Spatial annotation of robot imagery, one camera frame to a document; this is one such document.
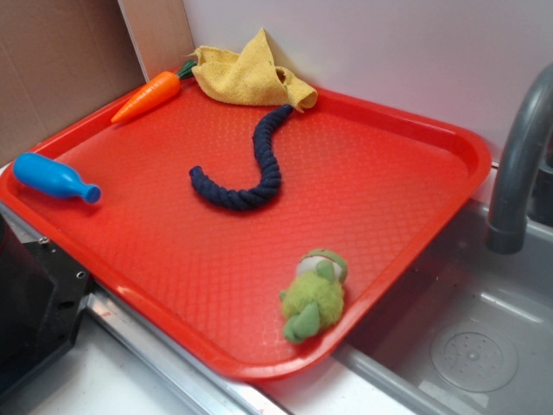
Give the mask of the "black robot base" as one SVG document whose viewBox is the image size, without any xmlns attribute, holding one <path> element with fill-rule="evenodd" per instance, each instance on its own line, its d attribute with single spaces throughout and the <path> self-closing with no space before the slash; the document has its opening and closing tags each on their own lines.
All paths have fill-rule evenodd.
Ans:
<svg viewBox="0 0 553 415">
<path fill-rule="evenodd" d="M 53 241 L 21 242 L 1 219 L 1 397 L 70 350 L 89 271 Z"/>
</svg>

